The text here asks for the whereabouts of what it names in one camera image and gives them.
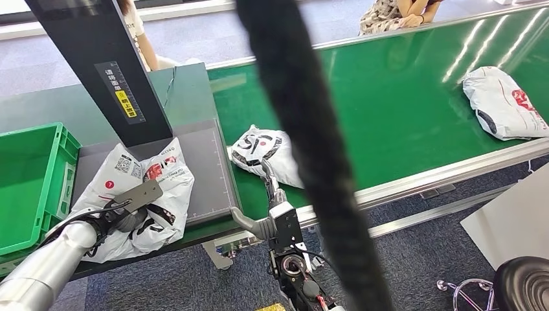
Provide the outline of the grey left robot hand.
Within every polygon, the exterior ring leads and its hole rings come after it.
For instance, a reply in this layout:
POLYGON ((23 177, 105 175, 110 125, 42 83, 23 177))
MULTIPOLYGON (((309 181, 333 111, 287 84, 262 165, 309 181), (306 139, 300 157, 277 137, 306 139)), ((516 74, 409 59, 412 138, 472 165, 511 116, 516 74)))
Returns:
POLYGON ((115 231, 129 233, 138 227, 147 217, 147 204, 138 206, 132 199, 116 202, 111 200, 104 206, 104 217, 108 223, 108 233, 115 231))

